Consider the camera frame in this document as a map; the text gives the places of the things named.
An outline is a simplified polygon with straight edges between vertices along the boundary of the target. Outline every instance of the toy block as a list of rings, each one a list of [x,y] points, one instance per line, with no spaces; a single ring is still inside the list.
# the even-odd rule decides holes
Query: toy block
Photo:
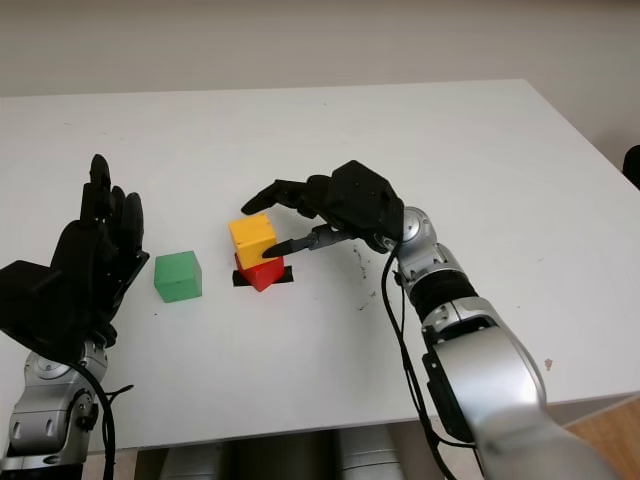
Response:
[[[156,257],[154,285],[165,303],[202,296],[202,270],[193,252]]]
[[[247,281],[253,285],[253,288],[258,290],[259,292],[263,291],[272,283],[277,282],[284,275],[284,258],[278,257],[275,260],[271,260],[268,263],[262,263],[260,265],[256,265],[255,267],[243,269],[240,264],[240,260],[238,259],[238,255],[236,257],[236,265],[238,265],[238,271],[240,274],[247,279]]]
[[[271,258],[262,258],[263,252],[276,244],[276,232],[266,214],[231,222],[229,230],[242,270],[272,261]]]

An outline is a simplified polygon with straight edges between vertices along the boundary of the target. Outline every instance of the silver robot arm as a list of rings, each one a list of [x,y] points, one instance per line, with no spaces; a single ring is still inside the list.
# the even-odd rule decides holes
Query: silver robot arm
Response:
[[[98,380],[107,371],[104,349],[86,341],[79,364]],[[24,367],[25,389],[9,423],[9,442],[0,460],[2,480],[80,480],[89,436],[98,419],[95,391],[71,367],[31,352]]]
[[[619,478],[549,416],[542,377],[526,348],[476,294],[417,208],[405,208],[398,263],[422,322],[429,392],[447,432],[476,443],[486,478]]]

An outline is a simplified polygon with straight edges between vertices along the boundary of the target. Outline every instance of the wire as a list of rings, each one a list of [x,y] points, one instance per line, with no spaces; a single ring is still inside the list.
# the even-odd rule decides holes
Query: wire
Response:
[[[409,386],[409,392],[411,393],[411,400],[413,401],[413,405],[416,408],[416,411],[418,412],[420,423],[422,424],[422,428],[425,431],[425,436],[427,437],[427,442],[429,443],[429,447],[431,448],[434,459],[436,460],[438,467],[440,468],[442,473],[445,475],[445,477],[448,480],[455,480],[455,477],[453,476],[451,471],[448,469],[446,463],[442,458],[442,455],[440,454],[440,451],[438,450],[439,443],[443,443],[445,445],[449,445],[455,448],[471,449],[476,458],[476,462],[478,463],[478,468],[480,469],[480,473],[484,477],[484,471],[482,469],[482,465],[480,462],[480,458],[478,456],[476,445],[473,443],[452,442],[442,438],[433,430],[433,425],[431,424],[431,420],[429,420],[426,406],[424,404],[424,399],[422,397],[422,392],[420,390],[419,384],[417,383],[417,378],[415,375],[415,371],[413,369],[413,364],[411,363],[411,358],[408,355],[408,350],[407,350],[406,344],[404,343],[404,327],[405,327],[405,313],[406,313],[404,289],[402,288],[402,285],[399,284],[400,294],[402,296],[402,318],[401,318],[401,324],[400,324],[401,326],[399,329],[398,329],[398,322],[396,321],[395,316],[393,315],[393,311],[391,310],[391,304],[389,303],[389,297],[387,294],[387,276],[389,273],[389,269],[391,268],[391,264],[393,263],[393,260],[397,258],[398,249],[399,247],[398,245],[396,245],[396,248],[393,249],[393,251],[391,252],[391,255],[389,256],[389,259],[387,260],[387,263],[385,264],[385,269],[383,270],[383,273],[382,273],[381,290],[382,290],[382,299],[384,301],[385,309],[387,310],[387,314],[389,315],[391,325],[394,329],[394,332],[396,333],[396,336],[398,337],[398,342],[400,344],[400,352],[402,353],[402,364],[405,372],[405,377],[407,379],[407,384]]]
[[[76,362],[68,362],[71,368],[82,375],[91,387],[95,390],[98,400],[102,404],[102,440],[104,441],[104,472],[103,480],[113,480],[113,467],[116,463],[116,427],[111,411],[111,402],[107,394],[102,389],[100,382],[83,365]]]
[[[433,454],[434,460],[436,461],[438,468],[440,468],[440,471],[445,476],[445,478],[447,480],[457,480],[453,473],[451,473],[451,470],[449,470],[447,464],[442,459],[442,455],[440,455],[440,451],[438,450],[438,443],[440,440],[436,433],[433,431],[433,426],[431,425],[431,421],[429,420],[429,416],[427,415],[427,409],[424,405],[424,399],[422,397],[422,391],[416,377],[416,372],[413,369],[413,364],[411,363],[409,352],[407,351],[407,347],[404,343],[402,331],[398,327],[398,322],[396,321],[393,310],[391,310],[391,304],[389,303],[389,295],[387,293],[387,278],[389,276],[391,264],[393,263],[393,260],[398,256],[399,249],[400,242],[396,243],[396,246],[393,248],[391,255],[389,255],[389,258],[384,265],[384,269],[382,270],[381,291],[384,308],[387,311],[387,315],[389,315],[391,326],[393,327],[393,331],[396,334],[396,338],[398,339],[398,344],[400,345],[402,364],[405,368],[405,371],[407,372],[409,384],[412,386],[413,391],[415,392],[416,402],[418,405],[418,417],[420,418],[420,424],[422,425],[422,429],[424,430],[424,434],[427,438],[427,443],[429,444],[431,453]]]
[[[118,395],[128,392],[132,388],[133,388],[133,385],[127,385],[126,387],[122,387],[121,389],[116,390],[115,392],[106,392],[105,395],[109,397],[109,407],[111,407],[111,404],[113,404],[113,401],[116,399]],[[107,427],[106,417],[103,415],[102,416],[102,443],[104,443],[105,445],[107,444],[107,428],[106,427]]]
[[[482,462],[480,461],[480,455],[478,455],[478,449],[473,449],[473,456],[476,457],[476,463],[478,464],[478,468],[480,469],[480,475],[484,477],[484,469],[482,468]]]

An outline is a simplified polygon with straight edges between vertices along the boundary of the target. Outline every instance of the floor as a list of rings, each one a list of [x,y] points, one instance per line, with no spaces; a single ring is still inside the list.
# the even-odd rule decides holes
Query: floor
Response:
[[[640,399],[582,420],[569,427],[569,431],[593,445],[623,480],[640,478]],[[467,452],[447,450],[443,455],[460,480],[482,478],[473,458],[467,458]],[[135,451],[118,453],[116,463],[116,480],[134,480]],[[102,456],[91,456],[85,464],[83,480],[101,479],[103,465]]]
[[[578,422],[569,431],[593,445],[624,480],[640,478],[640,399]]]

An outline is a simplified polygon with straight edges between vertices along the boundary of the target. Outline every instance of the white table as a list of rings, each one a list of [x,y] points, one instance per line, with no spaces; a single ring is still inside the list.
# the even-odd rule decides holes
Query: white table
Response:
[[[550,402],[640,390],[640,194],[524,81],[5,98],[0,135],[0,265],[48,264],[100,152],[142,196],[145,249],[202,266],[204,296],[164,304],[152,259],[115,319],[103,383],[136,385],[114,405],[119,448],[415,417],[381,255],[345,242],[289,257],[292,284],[231,284],[240,206],[353,158],[428,212]],[[319,223],[270,217],[280,239]],[[413,312],[407,330],[426,381]],[[2,438],[26,354],[0,337]]]

